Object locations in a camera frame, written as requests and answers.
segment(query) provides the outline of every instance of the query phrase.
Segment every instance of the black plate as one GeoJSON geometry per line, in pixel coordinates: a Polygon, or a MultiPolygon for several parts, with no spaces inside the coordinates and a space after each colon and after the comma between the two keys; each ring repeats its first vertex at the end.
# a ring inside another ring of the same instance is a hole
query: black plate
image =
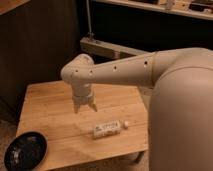
{"type": "Polygon", "coordinates": [[[27,132],[8,147],[4,164],[8,171],[29,171],[35,168],[43,159],[47,142],[43,135],[37,132],[27,132]]]}

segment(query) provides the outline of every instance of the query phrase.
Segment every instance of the wooden wall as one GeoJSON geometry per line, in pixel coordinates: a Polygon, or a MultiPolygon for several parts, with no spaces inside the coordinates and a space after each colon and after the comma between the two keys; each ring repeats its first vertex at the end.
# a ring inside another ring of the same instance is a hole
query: wooden wall
{"type": "Polygon", "coordinates": [[[26,86],[60,79],[78,52],[74,0],[31,0],[0,15],[0,119],[17,121],[26,86]]]}

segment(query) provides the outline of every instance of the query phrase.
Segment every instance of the gray floor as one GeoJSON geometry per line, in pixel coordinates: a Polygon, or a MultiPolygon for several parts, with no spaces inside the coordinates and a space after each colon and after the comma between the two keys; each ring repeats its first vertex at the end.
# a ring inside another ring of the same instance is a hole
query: gray floor
{"type": "MultiPolygon", "coordinates": [[[[3,164],[4,153],[13,140],[16,133],[16,126],[7,122],[0,121],[0,171],[5,171],[3,164]]],[[[148,171],[147,152],[144,154],[142,161],[139,164],[133,163],[137,154],[131,154],[111,159],[91,162],[78,166],[72,166],[54,171],[148,171]]]]}

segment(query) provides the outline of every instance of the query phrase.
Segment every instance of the wooden table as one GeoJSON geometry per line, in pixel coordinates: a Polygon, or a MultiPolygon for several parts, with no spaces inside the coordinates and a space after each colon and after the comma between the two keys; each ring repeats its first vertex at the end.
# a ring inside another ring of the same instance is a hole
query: wooden table
{"type": "Polygon", "coordinates": [[[29,85],[17,136],[41,132],[47,139],[45,159],[35,170],[49,170],[145,151],[147,112],[137,87],[93,85],[98,112],[81,106],[74,113],[72,92],[62,81],[29,85]],[[93,140],[94,125],[127,120],[121,134],[93,140]]]}

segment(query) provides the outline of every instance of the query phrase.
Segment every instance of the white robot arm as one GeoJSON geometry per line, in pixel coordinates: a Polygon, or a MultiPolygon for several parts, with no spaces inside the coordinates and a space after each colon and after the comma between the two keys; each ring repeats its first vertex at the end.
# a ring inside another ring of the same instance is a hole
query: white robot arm
{"type": "Polygon", "coordinates": [[[213,170],[211,50],[159,51],[98,65],[81,54],[62,69],[61,76],[71,84],[77,106],[94,106],[91,83],[154,87],[149,109],[150,170],[213,170]]]}

